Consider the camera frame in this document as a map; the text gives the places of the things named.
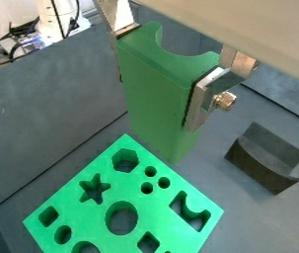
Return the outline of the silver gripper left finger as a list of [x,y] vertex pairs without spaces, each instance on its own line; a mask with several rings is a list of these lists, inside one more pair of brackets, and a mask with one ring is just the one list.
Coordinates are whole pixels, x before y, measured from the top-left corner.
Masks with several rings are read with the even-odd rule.
[[116,48],[116,40],[140,26],[133,18],[129,0],[93,0],[93,4],[107,24],[111,46]]

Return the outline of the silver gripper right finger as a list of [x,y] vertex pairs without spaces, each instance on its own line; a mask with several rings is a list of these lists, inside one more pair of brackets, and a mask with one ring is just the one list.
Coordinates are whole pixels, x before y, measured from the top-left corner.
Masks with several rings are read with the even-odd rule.
[[238,97],[230,89],[240,84],[256,69],[258,61],[228,45],[223,45],[219,63],[195,82],[183,128],[194,132],[215,109],[228,111]]

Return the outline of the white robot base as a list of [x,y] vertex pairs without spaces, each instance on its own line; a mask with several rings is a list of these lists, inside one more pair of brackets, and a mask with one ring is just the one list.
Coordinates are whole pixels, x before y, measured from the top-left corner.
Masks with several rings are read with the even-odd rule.
[[56,43],[91,27],[83,17],[80,0],[36,0],[36,31],[45,45]]

